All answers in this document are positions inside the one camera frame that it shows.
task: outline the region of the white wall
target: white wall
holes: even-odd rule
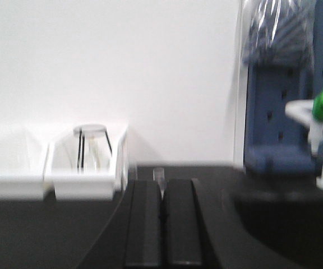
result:
[[[0,0],[0,122],[121,120],[140,163],[231,163],[237,0]]]

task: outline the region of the black sink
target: black sink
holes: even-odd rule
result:
[[[305,268],[323,269],[323,198],[243,196],[234,199],[244,228]]]

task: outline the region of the plastic bag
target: plastic bag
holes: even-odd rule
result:
[[[316,0],[261,0],[251,19],[243,61],[313,67]]]

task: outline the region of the blue pegboard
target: blue pegboard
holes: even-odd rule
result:
[[[307,132],[285,116],[285,104],[309,99],[323,88],[323,0],[318,0],[313,31],[315,68],[249,66],[244,164],[261,174],[314,173]]]

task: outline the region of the small clear vial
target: small clear vial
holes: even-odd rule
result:
[[[162,195],[162,198],[164,197],[164,191],[167,187],[167,183],[165,181],[165,175],[164,175],[164,168],[157,167],[153,169],[153,180],[156,181],[159,185],[160,192]]]

